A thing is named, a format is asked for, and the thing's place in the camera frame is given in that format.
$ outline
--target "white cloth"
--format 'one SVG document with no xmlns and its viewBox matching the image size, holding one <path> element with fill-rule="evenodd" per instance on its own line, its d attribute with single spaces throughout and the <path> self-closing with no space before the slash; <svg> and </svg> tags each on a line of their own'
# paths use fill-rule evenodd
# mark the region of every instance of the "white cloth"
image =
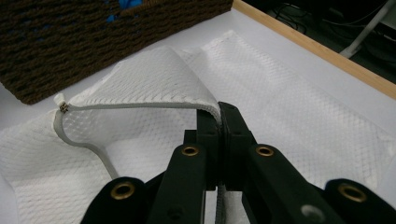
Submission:
<svg viewBox="0 0 396 224">
<path fill-rule="evenodd" d="M 155 49 L 119 63 L 70 101 L 73 106 L 62 125 L 73 142 L 103 151 L 120 175 L 147 181 L 166 168 L 183 131 L 195 128 L 191 109 L 207 110 L 219 122 L 216 101 L 237 106 L 258 142 L 280 149 L 320 187 L 343 177 L 375 190 L 395 155 L 393 137 L 233 32 L 201 49 Z M 21 223 L 79 222 L 83 208 L 109 180 L 93 153 L 57 138 L 52 120 L 47 115 L 0 133 L 0 171 L 15 189 Z M 76 168 L 76 161 L 83 169 Z M 87 166 L 90 162 L 97 169 Z M 62 182 L 65 176 L 73 177 L 69 173 L 77 177 Z M 49 182 L 52 178 L 61 182 Z M 97 178 L 94 188 L 80 189 L 87 188 L 84 183 L 91 178 Z M 43 191 L 58 184 L 77 186 L 74 197 L 67 188 Z M 234 197 L 230 199 L 228 203 L 234 203 Z M 230 207 L 229 214 L 240 218 L 229 216 L 228 223 L 246 222 L 240 205 Z M 211 210 L 206 220 L 213 216 Z"/>
</svg>

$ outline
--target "white table surface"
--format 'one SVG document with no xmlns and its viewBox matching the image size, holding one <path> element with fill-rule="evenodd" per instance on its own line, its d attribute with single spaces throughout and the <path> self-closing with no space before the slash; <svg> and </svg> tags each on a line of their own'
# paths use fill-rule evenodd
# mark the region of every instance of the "white table surface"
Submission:
<svg viewBox="0 0 396 224">
<path fill-rule="evenodd" d="M 234 9 L 172 35 L 146 49 L 154 49 L 163 45 L 179 49 L 199 47 L 229 30 L 236 31 L 255 48 L 279 59 L 286 66 L 294 69 L 302 78 L 309 80 L 339 102 L 396 137 L 396 100 L 371 88 Z M 75 94 L 90 87 L 111 71 L 113 66 L 111 65 L 63 90 L 66 99 L 70 99 Z M 52 99 L 53 96 L 35 105 L 24 105 L 1 85 L 0 130 L 24 123 L 56 108 L 57 106 Z M 396 174 L 396 161 L 393 161 L 389 171 L 384 176 L 385 181 L 379 186 L 379 194 L 393 207 L 396 207 L 396 176 L 394 174 Z M 15 223 L 16 215 L 12 188 L 0 176 L 0 223 Z"/>
</svg>

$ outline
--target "wooden edge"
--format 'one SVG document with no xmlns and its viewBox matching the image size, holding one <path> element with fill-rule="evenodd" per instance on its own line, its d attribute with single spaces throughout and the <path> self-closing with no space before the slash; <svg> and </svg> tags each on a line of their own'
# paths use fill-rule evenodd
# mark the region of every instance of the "wooden edge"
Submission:
<svg viewBox="0 0 396 224">
<path fill-rule="evenodd" d="M 242 0 L 233 0 L 233 8 L 396 100 L 396 85 L 372 71 L 367 70 L 347 58 L 344 58 L 337 52 L 332 51 L 331 49 L 319 44 L 317 41 L 291 29 L 289 26 L 277 21 Z"/>
</svg>

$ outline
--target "wicker basket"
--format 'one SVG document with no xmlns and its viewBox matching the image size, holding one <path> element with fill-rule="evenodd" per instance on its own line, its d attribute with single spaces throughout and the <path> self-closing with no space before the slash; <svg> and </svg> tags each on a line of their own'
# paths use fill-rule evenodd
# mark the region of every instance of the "wicker basket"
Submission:
<svg viewBox="0 0 396 224">
<path fill-rule="evenodd" d="M 34 104 L 143 47 L 230 10 L 233 0 L 2 1 L 0 81 Z M 114 21 L 107 21 L 114 15 Z"/>
</svg>

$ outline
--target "woven basket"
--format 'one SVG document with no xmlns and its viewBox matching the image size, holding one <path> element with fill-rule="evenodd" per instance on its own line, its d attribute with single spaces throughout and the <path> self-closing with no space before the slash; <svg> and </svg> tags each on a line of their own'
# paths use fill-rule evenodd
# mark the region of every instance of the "woven basket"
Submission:
<svg viewBox="0 0 396 224">
<path fill-rule="evenodd" d="M 145 46 L 230 10 L 233 0 L 2 1 L 0 81 L 34 104 Z M 114 21 L 107 21 L 114 15 Z"/>
</svg>

